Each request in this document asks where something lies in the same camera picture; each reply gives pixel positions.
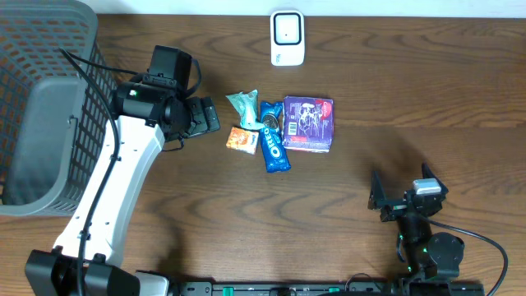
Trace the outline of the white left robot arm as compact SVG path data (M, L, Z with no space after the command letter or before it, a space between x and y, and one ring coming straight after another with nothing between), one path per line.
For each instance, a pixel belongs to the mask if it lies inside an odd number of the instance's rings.
M34 250L25 276L37 295L175 295L168 276L121 268L145 177L167 141L219 130L210 97L127 81L114 92L103 148L79 206L49 252Z

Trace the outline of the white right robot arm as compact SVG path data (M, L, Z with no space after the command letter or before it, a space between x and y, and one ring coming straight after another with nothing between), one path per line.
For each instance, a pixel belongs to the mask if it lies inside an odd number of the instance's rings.
M422 165L422 177L399 199L389 199L379 174L371 178L367 208L378 210L382 222L398 225L397 256L408 264L408 274L393 284L398 295L451 295L452 279L459 276L464 241L453 234L433 233L428 218L442 209L448 188Z

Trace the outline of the blue Oreo cookie packet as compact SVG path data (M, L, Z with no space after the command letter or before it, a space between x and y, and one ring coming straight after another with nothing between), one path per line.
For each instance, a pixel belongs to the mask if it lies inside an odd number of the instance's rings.
M261 149L268 173L286 172L291 169L286 150L284 148L279 125L279 116L283 111L283 103L261 102L261 122L264 127L260 130Z

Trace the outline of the orange snack packet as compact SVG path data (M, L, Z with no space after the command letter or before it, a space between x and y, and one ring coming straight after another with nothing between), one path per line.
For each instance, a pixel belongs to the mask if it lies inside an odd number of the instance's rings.
M248 131L239 127L232 127L228 135L226 147L254 155L256 153L258 141L258 132Z

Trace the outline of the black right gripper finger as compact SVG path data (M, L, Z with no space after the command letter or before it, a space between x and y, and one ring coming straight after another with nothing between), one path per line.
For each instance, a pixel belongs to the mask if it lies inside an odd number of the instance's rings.
M441 184L426 163L422 164L422 190L441 190Z
M379 210L385 206L385 191L381 184L380 177L376 171L372 172L371 176L371 191L367 203L369 210Z

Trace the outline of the mint green snack packet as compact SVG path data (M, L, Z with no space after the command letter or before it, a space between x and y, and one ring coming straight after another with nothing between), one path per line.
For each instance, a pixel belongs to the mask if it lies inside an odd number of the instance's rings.
M240 127L250 131L260 131L265 125L257 120L258 90L248 93L227 95L226 98L240 115Z

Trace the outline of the purple red snack packet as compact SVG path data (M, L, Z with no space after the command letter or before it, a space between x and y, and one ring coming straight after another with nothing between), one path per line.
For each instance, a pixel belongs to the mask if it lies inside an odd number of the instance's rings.
M334 138L332 99L286 96L283 143L288 150L328 153Z

